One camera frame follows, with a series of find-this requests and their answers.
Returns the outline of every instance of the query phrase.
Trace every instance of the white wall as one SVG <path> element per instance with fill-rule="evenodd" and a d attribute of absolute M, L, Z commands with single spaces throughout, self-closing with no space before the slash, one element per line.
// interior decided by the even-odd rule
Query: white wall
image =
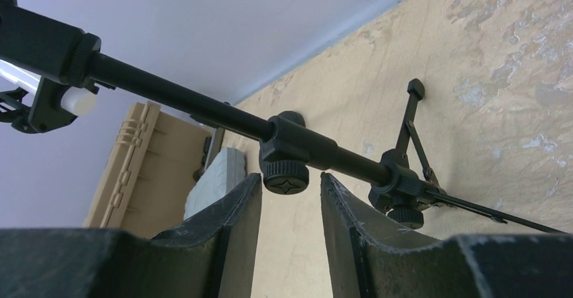
<path fill-rule="evenodd" d="M 237 102 L 399 0 L 18 0 L 82 27 L 102 52 Z M 7 89 L 0 82 L 2 90 Z M 73 125 L 24 135 L 0 124 L 0 227 L 79 226 L 129 105 L 102 90 Z"/>

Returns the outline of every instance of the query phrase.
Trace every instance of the black pole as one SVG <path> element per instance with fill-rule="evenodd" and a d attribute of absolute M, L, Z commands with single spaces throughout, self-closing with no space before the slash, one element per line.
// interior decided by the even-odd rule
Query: black pole
<path fill-rule="evenodd" d="M 256 141 L 267 141 L 272 136 L 272 124 L 266 120 L 102 53 L 93 54 L 88 76 L 185 113 L 196 114 Z"/>

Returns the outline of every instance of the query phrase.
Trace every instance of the beige floor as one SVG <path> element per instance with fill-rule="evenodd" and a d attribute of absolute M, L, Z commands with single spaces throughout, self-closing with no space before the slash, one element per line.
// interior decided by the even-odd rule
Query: beige floor
<path fill-rule="evenodd" d="M 573 0 L 407 0 L 239 105 L 300 111 L 366 157 L 394 146 L 412 78 L 416 126 L 449 194 L 573 232 Z M 230 135 L 257 171 L 257 143 Z M 409 153 L 419 171 L 415 154 Z M 300 195 L 264 193 L 253 297 L 331 297 L 319 171 Z M 339 177 L 366 199 L 368 185 Z M 459 209 L 422 232 L 529 232 Z"/>

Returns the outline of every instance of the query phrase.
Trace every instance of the tripod head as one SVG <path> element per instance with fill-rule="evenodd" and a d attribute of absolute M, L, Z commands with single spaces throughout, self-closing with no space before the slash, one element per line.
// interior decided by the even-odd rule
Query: tripod head
<path fill-rule="evenodd" d="M 17 0 L 0 0 L 0 18 L 0 59 L 42 76 L 31 106 L 23 103 L 28 94 L 24 89 L 0 93 L 0 122 L 8 122 L 20 132 L 49 132 L 73 123 L 77 116 L 61 105 L 70 88 L 95 94 L 100 86 L 117 87 L 259 141 L 265 184 L 281 195 L 304 191 L 310 166 L 370 183 L 372 205 L 410 228 L 422 227 L 424 209 L 448 205 L 496 222 L 509 220 L 545 232 L 560 232 L 446 194 L 414 127 L 416 108 L 425 94 L 418 79 L 408 84 L 409 101 L 396 147 L 384 153 L 380 162 L 374 162 L 307 129 L 299 114 L 288 111 L 263 120 L 106 56 L 101 53 L 99 37 L 22 9 Z M 406 150 L 410 139 L 420 158 L 424 180 L 409 168 Z"/>

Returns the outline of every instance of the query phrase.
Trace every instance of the tripod knob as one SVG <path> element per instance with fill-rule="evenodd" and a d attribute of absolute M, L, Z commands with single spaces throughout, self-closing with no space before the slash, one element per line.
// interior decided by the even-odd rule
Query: tripod knob
<path fill-rule="evenodd" d="M 298 161 L 276 161 L 266 164 L 265 187 L 278 195 L 294 195 L 308 187 L 308 168 Z"/>
<path fill-rule="evenodd" d="M 424 214 L 412 208 L 396 208 L 386 216 L 411 229 L 419 229 L 424 225 Z"/>

